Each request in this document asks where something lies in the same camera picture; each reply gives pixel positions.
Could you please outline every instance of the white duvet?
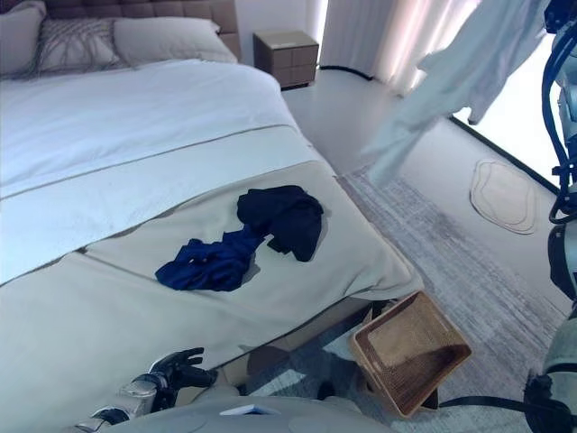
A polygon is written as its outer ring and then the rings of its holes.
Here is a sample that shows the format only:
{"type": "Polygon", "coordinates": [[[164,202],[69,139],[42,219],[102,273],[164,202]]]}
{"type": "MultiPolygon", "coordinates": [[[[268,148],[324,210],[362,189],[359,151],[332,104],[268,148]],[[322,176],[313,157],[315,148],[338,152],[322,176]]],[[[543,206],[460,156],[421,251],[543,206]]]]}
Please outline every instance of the white duvet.
{"type": "Polygon", "coordinates": [[[318,158],[278,83],[242,65],[4,81],[0,110],[0,283],[210,189],[318,158]]]}

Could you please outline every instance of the wicker basket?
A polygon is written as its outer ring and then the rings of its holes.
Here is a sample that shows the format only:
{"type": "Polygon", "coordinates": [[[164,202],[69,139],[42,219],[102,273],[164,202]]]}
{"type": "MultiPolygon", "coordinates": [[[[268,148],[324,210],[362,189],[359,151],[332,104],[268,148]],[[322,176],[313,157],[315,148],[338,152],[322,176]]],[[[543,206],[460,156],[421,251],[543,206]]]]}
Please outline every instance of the wicker basket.
{"type": "Polygon", "coordinates": [[[350,343],[374,392],[402,418],[471,355],[463,336],[423,291],[363,326],[350,343]]]}

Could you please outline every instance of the tufted headboard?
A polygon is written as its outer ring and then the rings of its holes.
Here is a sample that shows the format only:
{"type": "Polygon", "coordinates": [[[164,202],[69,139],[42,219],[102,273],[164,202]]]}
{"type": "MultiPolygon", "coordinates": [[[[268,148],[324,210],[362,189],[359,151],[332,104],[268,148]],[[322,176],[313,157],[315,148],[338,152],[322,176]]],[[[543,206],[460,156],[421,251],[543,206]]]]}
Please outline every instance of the tufted headboard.
{"type": "MultiPolygon", "coordinates": [[[[22,0],[0,0],[5,13],[22,0]]],[[[44,0],[50,18],[187,16],[220,25],[220,38],[241,58],[234,0],[44,0]]]]}

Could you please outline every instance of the gray pillow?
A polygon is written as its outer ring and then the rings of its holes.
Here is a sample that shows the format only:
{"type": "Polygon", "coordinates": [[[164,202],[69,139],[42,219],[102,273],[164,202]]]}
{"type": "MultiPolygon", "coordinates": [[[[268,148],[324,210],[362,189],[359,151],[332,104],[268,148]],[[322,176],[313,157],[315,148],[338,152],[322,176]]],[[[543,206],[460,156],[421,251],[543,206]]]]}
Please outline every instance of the gray pillow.
{"type": "Polygon", "coordinates": [[[114,42],[131,66],[171,59],[236,63],[217,28],[201,18],[123,18],[114,23],[114,42]]]}
{"type": "Polygon", "coordinates": [[[38,71],[86,72],[119,65],[113,22],[98,18],[46,20],[40,32],[38,71]]]}
{"type": "Polygon", "coordinates": [[[0,75],[15,76],[32,69],[45,16],[46,6],[38,1],[22,2],[0,15],[0,75]]]}

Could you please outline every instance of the blue garment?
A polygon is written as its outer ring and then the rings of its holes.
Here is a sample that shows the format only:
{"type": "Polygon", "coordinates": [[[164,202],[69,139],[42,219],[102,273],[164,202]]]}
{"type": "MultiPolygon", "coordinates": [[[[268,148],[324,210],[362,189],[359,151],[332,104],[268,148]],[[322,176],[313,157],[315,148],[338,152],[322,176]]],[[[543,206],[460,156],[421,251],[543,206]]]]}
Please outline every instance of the blue garment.
{"type": "Polygon", "coordinates": [[[249,189],[239,197],[237,207],[243,230],[224,233],[221,242],[212,244],[190,239],[174,261],[156,271],[158,281],[175,290],[237,289],[252,255],[269,234],[274,236],[268,243],[273,250],[292,252],[301,262],[311,260],[321,233],[323,208],[301,187],[249,189]]]}
{"type": "Polygon", "coordinates": [[[204,244],[190,239],[173,262],[155,273],[159,282],[175,290],[231,291],[241,287],[251,258],[264,237],[249,226],[224,233],[222,242],[204,244]]]}

